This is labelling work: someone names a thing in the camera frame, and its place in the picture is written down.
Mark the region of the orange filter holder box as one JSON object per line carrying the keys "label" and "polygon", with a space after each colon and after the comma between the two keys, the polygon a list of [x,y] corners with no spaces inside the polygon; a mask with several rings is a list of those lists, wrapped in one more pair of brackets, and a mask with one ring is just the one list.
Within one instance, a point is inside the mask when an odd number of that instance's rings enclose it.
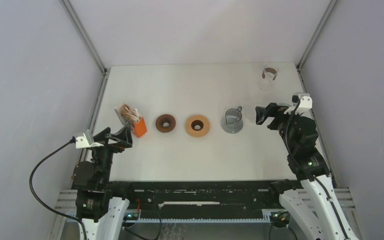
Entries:
{"label": "orange filter holder box", "polygon": [[144,117],[141,117],[139,121],[134,122],[131,126],[131,132],[137,138],[141,138],[147,133],[147,126]]}

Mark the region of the clear glass with brown band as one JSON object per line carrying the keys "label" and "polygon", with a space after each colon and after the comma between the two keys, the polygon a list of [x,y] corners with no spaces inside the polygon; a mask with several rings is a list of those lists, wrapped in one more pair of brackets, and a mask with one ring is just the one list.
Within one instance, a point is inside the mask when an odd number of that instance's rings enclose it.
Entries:
{"label": "clear glass with brown band", "polygon": [[278,72],[279,70],[276,66],[265,65],[261,73],[261,79],[257,82],[258,88],[263,92],[270,92],[273,89]]}

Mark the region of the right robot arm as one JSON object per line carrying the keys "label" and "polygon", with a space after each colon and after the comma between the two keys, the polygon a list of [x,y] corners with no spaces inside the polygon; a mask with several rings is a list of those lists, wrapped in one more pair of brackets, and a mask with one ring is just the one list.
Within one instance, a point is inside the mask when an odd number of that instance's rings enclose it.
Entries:
{"label": "right robot arm", "polygon": [[304,203],[287,179],[273,182],[269,203],[275,208],[284,207],[309,240],[356,240],[358,235],[339,203],[330,169],[316,148],[319,137],[316,122],[298,113],[298,108],[296,104],[288,113],[286,106],[276,103],[257,106],[255,123],[262,125],[267,118],[272,118],[267,128],[279,132],[288,152],[288,166],[313,208]]}

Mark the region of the grey glass carafe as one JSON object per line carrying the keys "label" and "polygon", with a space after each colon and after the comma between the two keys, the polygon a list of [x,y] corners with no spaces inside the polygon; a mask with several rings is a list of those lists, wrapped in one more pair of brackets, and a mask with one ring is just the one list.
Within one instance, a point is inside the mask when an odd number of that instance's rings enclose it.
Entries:
{"label": "grey glass carafe", "polygon": [[220,121],[221,128],[229,134],[239,133],[243,129],[242,106],[228,109]]}

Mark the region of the clear glass dripper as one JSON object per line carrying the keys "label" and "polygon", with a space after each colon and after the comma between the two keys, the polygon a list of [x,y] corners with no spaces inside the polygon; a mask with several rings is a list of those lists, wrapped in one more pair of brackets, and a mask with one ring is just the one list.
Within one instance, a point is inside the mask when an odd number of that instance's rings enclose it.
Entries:
{"label": "clear glass dripper", "polygon": [[254,104],[247,104],[242,106],[243,117],[251,124],[256,123],[256,110]]}

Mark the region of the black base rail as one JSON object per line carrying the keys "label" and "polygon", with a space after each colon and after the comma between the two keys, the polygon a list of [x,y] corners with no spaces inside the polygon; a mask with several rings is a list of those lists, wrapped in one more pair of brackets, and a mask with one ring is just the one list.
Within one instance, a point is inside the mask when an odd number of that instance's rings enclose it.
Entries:
{"label": "black base rail", "polygon": [[76,212],[97,219],[113,209],[109,202],[128,200],[128,220],[261,221],[282,210],[287,190],[304,192],[297,180],[259,181],[113,181],[102,190],[76,187]]}

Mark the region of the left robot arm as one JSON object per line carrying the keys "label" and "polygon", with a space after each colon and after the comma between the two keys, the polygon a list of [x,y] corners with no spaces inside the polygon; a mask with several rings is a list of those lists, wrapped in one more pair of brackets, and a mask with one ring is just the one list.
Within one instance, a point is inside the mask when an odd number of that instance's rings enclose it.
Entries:
{"label": "left robot arm", "polygon": [[77,149],[91,151],[91,160],[78,163],[73,170],[80,236],[85,240],[116,240],[126,210],[137,200],[136,194],[128,189],[114,196],[110,188],[113,155],[133,146],[131,130],[124,126],[112,133],[107,127],[92,135],[87,129],[76,134],[73,142]]}

